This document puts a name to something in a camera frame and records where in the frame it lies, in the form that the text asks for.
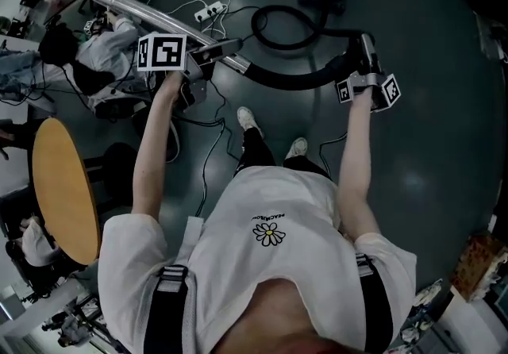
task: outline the white sneaker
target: white sneaker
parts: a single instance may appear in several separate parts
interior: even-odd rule
[[[305,156],[307,153],[307,140],[303,137],[299,137],[294,140],[289,152],[286,155],[286,159],[293,158],[295,156]]]
[[[260,132],[261,136],[264,137],[263,131],[261,131],[261,128],[256,124],[254,114],[252,114],[252,111],[249,110],[247,107],[240,107],[237,111],[237,117],[238,122],[240,123],[241,128],[244,129],[244,131],[247,131],[248,129],[251,128],[255,128]]]

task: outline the vacuum hose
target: vacuum hose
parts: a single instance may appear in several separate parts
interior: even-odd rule
[[[158,10],[154,10],[152,7],[147,6],[137,0],[93,0],[102,4],[103,6],[109,7],[112,10],[116,10],[120,13],[128,13],[134,17],[141,18],[143,21],[160,28],[169,33],[183,33],[191,40],[197,41],[203,45],[210,45],[217,43],[216,40],[208,37],[204,33],[201,33],[197,29],[184,24],[183,22],[170,17],[169,15],[162,13]],[[296,44],[276,44],[266,39],[257,28],[259,18],[262,15],[271,11],[283,11],[291,13],[296,16],[300,21],[308,25],[312,30],[313,34],[302,42]],[[322,14],[319,25],[316,25],[310,18],[304,13],[287,6],[267,6],[258,10],[255,16],[252,18],[252,31],[256,37],[265,45],[274,49],[298,49],[307,46],[318,38],[319,35],[328,35],[331,37],[347,37],[350,40],[359,40],[363,31],[355,29],[327,29],[324,27],[326,23],[327,14]],[[347,79],[351,73],[353,73],[358,66],[357,56],[354,56],[349,50],[343,56],[337,56],[332,59],[328,64],[320,71],[308,73],[306,75],[282,75],[273,71],[268,71],[251,63],[243,56],[233,55],[226,56],[221,60],[223,64],[231,67],[234,71],[244,75],[245,77],[262,84],[267,87],[279,90],[309,90],[317,87],[324,86],[335,80],[340,81]]]

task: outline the power strip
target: power strip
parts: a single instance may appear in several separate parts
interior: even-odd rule
[[[215,2],[211,6],[207,6],[206,8],[194,14],[194,18],[197,22],[204,22],[207,19],[216,16],[223,10],[225,10],[225,4],[222,4],[221,2]]]

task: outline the gray floor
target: gray floor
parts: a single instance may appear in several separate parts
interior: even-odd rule
[[[154,0],[170,11],[190,0]],[[205,0],[208,3],[217,0]],[[242,6],[287,4],[296,0],[232,0]],[[193,4],[175,16],[195,25]],[[233,15],[225,26],[231,37],[250,31],[252,11]],[[383,233],[401,248],[418,255],[418,286],[448,278],[468,235],[482,228],[495,204],[504,152],[504,88],[500,67],[480,52],[475,16],[464,0],[348,0],[343,17],[329,26],[371,31],[384,68],[395,73],[402,98],[372,118],[372,183],[369,202]],[[297,22],[275,14],[267,35],[291,42],[306,33]],[[299,73],[322,67],[344,49],[343,40],[323,37],[312,56],[282,57],[255,39],[242,55],[274,71]],[[228,99],[221,115],[234,129],[232,149],[241,153],[241,132],[235,110],[248,106],[266,134],[275,158],[282,161],[292,140],[305,136],[310,158],[318,162],[318,145],[340,136],[348,107],[340,106],[332,86],[305,92],[262,87],[218,65],[214,82]],[[116,140],[139,144],[128,121],[96,121],[72,96],[55,94],[60,116],[74,131],[83,156],[96,156]],[[209,88],[206,103],[189,115],[211,120],[221,104]],[[182,154],[167,167],[161,224],[172,251],[179,247],[185,218],[202,197],[202,164],[219,128],[179,126]],[[226,155],[226,136],[206,169],[210,214],[228,184],[236,161]],[[343,145],[330,145],[326,157],[338,175]]]

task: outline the wooden round table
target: wooden round table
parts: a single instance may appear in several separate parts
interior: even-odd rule
[[[87,170],[64,124],[49,118],[33,145],[33,185],[46,228],[74,261],[98,256],[97,210]]]

